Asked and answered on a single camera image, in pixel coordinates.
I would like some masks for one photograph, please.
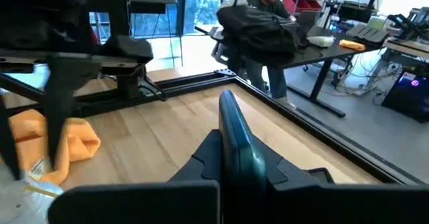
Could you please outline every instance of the electronic equipment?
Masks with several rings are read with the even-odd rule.
[[[54,201],[49,222],[308,223],[317,218],[401,223],[427,218],[425,185],[333,184],[326,169],[305,171],[285,160],[251,133],[231,91],[219,100],[219,128],[168,183],[75,188]]]
[[[395,28],[400,28],[401,31],[395,36],[401,40],[415,40],[417,37],[426,37],[426,32],[422,29],[422,21],[415,23],[413,19],[408,19],[402,14],[389,15],[388,19],[395,23]],[[421,17],[415,16],[414,20],[420,19]]]
[[[346,35],[358,38],[364,42],[382,44],[389,35],[389,32],[385,30],[379,30],[368,25],[359,24],[347,31]]]
[[[349,29],[353,28],[354,26],[355,26],[354,24],[347,23],[344,21],[333,21],[330,24],[329,29],[334,32],[345,34]]]
[[[416,121],[429,121],[429,74],[403,71],[382,102]]]
[[[417,14],[411,19],[412,22],[418,26],[429,22],[429,7],[423,7]]]

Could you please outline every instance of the white label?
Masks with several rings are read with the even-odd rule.
[[[34,180],[39,180],[44,173],[44,162],[41,158],[38,160],[32,167],[32,169],[28,172],[28,175],[32,177]]]
[[[415,74],[408,73],[408,72],[405,72],[405,73],[404,73],[404,75],[403,75],[403,77],[404,77],[405,79],[407,79],[407,80],[414,80],[414,79],[415,79],[415,77],[416,77],[416,75],[415,75]]]

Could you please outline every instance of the orange object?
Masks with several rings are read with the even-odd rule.
[[[16,140],[19,164],[25,171],[34,170],[35,164],[43,159],[44,172],[38,181],[61,184],[68,175],[71,162],[92,158],[100,147],[100,139],[84,119],[67,120],[62,141],[58,148],[56,169],[48,170],[46,119],[36,110],[28,110],[9,118]]]
[[[340,46],[350,48],[357,51],[364,51],[365,46],[356,42],[352,42],[350,40],[341,40]]]

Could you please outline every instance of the white device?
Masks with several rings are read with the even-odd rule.
[[[312,36],[307,37],[307,40],[316,46],[328,48],[334,43],[335,38],[333,36]]]
[[[27,175],[23,180],[13,180],[6,165],[0,163],[0,224],[48,223],[48,209],[54,198],[23,189],[29,185],[55,194],[63,193],[60,187],[36,182]]]

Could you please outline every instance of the wooden platform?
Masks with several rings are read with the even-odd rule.
[[[151,72],[149,76],[158,81],[202,72],[173,69]],[[113,80],[93,80],[78,93],[114,86]],[[88,117],[101,138],[101,147],[94,158],[71,164],[69,177],[61,187],[167,181],[188,161],[210,130],[218,128],[219,95],[225,89],[235,94],[252,132],[298,167],[328,168],[338,183],[378,182],[242,88],[225,85],[167,102]]]

